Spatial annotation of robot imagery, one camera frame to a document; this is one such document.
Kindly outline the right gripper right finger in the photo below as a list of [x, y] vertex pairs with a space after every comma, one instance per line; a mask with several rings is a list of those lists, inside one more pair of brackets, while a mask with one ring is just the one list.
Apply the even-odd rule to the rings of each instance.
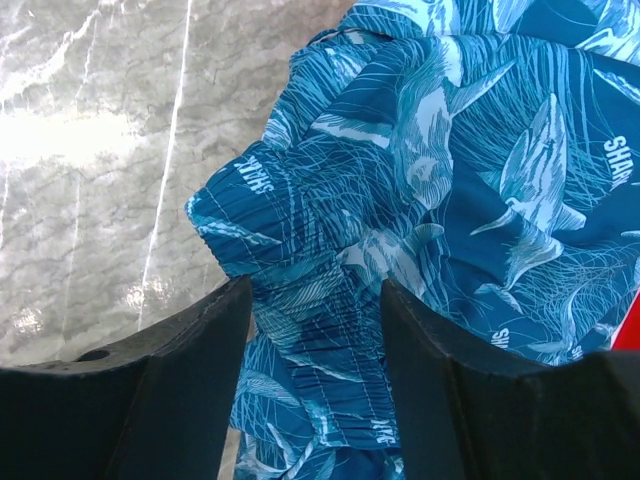
[[381, 321], [408, 478], [638, 477], [636, 352], [546, 366], [485, 342], [391, 280]]

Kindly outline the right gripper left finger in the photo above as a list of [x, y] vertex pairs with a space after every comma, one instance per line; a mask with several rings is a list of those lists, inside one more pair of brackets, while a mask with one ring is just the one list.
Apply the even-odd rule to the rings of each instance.
[[1, 371], [5, 479], [213, 479], [252, 305], [240, 277], [72, 361]]

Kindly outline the blue shark print shorts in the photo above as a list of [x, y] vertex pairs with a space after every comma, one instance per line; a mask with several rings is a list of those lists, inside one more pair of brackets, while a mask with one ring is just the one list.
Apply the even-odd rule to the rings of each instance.
[[185, 210], [252, 283], [235, 477], [402, 479], [385, 280], [551, 366], [613, 347], [639, 291], [639, 5], [360, 1]]

